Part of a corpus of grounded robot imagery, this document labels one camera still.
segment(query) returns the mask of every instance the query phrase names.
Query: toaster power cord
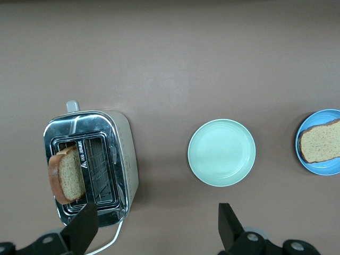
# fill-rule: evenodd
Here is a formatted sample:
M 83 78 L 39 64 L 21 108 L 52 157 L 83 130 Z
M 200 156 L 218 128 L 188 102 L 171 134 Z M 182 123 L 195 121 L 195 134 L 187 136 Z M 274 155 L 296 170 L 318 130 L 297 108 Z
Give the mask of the toaster power cord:
M 117 232 L 114 236 L 114 238 L 112 239 L 111 242 L 109 242 L 108 244 L 106 244 L 105 246 L 99 248 L 98 250 L 95 250 L 93 252 L 90 252 L 90 253 L 87 253 L 86 255 L 94 255 L 94 254 L 97 254 L 98 252 L 101 252 L 101 251 L 104 251 L 106 248 L 110 247 L 112 244 L 114 244 L 114 242 L 117 240 L 118 236 L 119 236 L 119 232 L 121 231 L 121 228 L 122 228 L 122 225 L 123 225 L 123 221 L 121 221 L 118 225 L 118 229 L 117 229 Z

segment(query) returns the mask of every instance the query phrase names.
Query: light green plate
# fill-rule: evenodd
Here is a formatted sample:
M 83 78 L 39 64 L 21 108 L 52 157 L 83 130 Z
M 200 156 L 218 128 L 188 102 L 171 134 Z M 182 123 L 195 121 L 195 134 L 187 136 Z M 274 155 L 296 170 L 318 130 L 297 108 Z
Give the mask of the light green plate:
M 233 185 L 249 173 L 256 155 L 248 129 L 232 120 L 201 126 L 188 148 L 189 165 L 201 181 L 217 187 Z

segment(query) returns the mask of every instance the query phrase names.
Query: blue plate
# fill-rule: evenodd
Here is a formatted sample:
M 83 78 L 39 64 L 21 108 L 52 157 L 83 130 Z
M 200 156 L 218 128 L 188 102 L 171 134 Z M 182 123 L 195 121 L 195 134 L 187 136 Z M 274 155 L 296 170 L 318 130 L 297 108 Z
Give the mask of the blue plate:
M 212 186 L 233 185 L 249 173 L 256 149 L 250 132 L 232 120 L 214 120 L 192 136 L 188 161 L 198 179 Z
M 340 173 L 340 158 L 334 158 L 325 162 L 309 164 L 305 162 L 299 150 L 299 136 L 300 133 L 312 126 L 326 124 L 333 121 L 336 118 L 340 118 L 340 110 L 326 109 L 310 115 L 300 126 L 295 138 L 295 150 L 297 157 L 305 168 L 315 174 L 319 175 L 333 175 Z

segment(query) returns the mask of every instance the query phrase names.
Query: toaster lever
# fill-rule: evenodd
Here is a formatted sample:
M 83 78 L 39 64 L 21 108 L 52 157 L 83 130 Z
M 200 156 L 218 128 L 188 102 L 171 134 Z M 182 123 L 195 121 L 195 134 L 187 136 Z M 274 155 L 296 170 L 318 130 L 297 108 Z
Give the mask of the toaster lever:
M 79 103 L 76 100 L 71 100 L 66 103 L 66 108 L 68 113 L 79 112 Z

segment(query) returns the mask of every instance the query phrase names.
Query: slice of bread in toaster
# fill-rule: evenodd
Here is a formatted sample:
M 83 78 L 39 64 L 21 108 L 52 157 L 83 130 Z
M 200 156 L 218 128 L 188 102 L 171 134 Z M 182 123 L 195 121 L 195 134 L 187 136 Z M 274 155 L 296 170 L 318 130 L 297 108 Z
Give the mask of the slice of bread in toaster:
M 340 118 L 303 131 L 300 134 L 299 149 L 307 163 L 340 157 Z
M 48 176 L 55 199 L 65 205 L 85 195 L 85 184 L 76 146 L 68 147 L 48 162 Z

